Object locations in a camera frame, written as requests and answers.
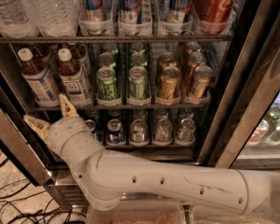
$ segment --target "white bottle cap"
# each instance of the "white bottle cap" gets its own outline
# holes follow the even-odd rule
[[[72,54],[69,49],[60,49],[58,51],[58,56],[59,56],[60,61],[62,61],[62,62],[68,62],[69,60],[72,59]]]
[[[34,57],[34,54],[30,51],[30,49],[20,49],[18,51],[18,55],[23,62],[30,61]]]

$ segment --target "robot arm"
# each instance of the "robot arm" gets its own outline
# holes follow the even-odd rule
[[[39,119],[24,120],[43,130]],[[85,121],[72,113],[40,136],[65,160],[91,206],[99,210],[115,207],[123,193],[147,192],[280,223],[280,174],[159,163],[105,150]]]

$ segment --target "display cooler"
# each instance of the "display cooler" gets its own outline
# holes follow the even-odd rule
[[[195,18],[194,11],[184,34],[168,33],[166,29],[172,28],[158,20],[156,0],[144,0],[143,5],[147,16],[143,18],[142,28],[131,28],[120,22],[114,7],[114,26],[111,25],[114,31],[107,35],[85,35],[87,25],[82,23],[81,32],[71,37],[0,35],[0,149],[32,183],[43,186],[64,209],[89,204],[65,162],[23,121],[24,115],[49,123],[62,117],[58,106],[39,106],[21,76],[17,52],[32,44],[86,44],[94,70],[101,46],[119,45],[119,100],[114,104],[102,102],[93,82],[91,105],[77,107],[83,118],[89,110],[100,110],[103,117],[107,110],[121,110],[125,143],[112,146],[103,138],[105,148],[152,161],[280,171],[280,117],[272,114],[272,108],[280,108],[280,0],[236,0],[228,21],[230,28],[219,35],[201,34],[201,22]],[[138,35],[129,35],[135,31]],[[165,51],[178,57],[178,47],[189,41],[201,44],[208,65],[214,71],[214,82],[204,98],[196,103],[189,101],[181,85],[177,98],[167,104],[156,92],[157,60]],[[140,104],[131,100],[126,89],[128,50],[133,42],[146,44],[148,54],[148,98]],[[145,109],[150,120],[148,141],[140,146],[129,139],[130,120],[136,108]],[[169,120],[174,124],[172,138],[166,146],[154,142],[152,118],[156,108],[167,109]],[[190,108],[196,123],[194,138],[186,144],[175,137],[176,114],[181,108]],[[263,120],[268,127],[262,129]]]

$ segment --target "refrigerator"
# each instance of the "refrigerator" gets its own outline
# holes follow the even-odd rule
[[[152,18],[155,18],[153,5],[152,2]],[[106,115],[107,110],[119,109],[129,117],[135,108],[144,108],[151,120],[155,108],[166,108],[174,120],[179,109],[190,108],[196,123],[195,142],[191,146],[179,145],[174,138],[168,146],[157,146],[151,138],[153,128],[148,125],[147,145],[136,147],[127,142],[123,146],[105,147],[152,161],[280,170],[280,146],[245,147],[264,114],[271,106],[276,106],[273,101],[280,93],[280,0],[236,0],[231,16],[231,29],[224,35],[158,35],[153,27],[153,35],[0,36],[0,149],[32,183],[43,186],[62,208],[88,206],[65,162],[23,121],[24,115],[30,115],[54,123],[62,113],[58,106],[45,108],[35,103],[34,94],[21,76],[17,51],[28,44],[83,43],[88,45],[95,63],[97,46],[117,43],[124,53],[129,44],[140,41],[147,45],[153,63],[160,47],[161,51],[170,50],[177,54],[178,44],[197,41],[215,72],[215,81],[209,90],[210,99],[206,103],[193,105],[181,97],[176,104],[158,104],[152,81],[149,104],[128,104],[125,85],[122,85],[121,104],[88,105],[78,108],[78,114],[85,118],[87,110],[98,109]],[[127,139],[129,125],[126,121]]]

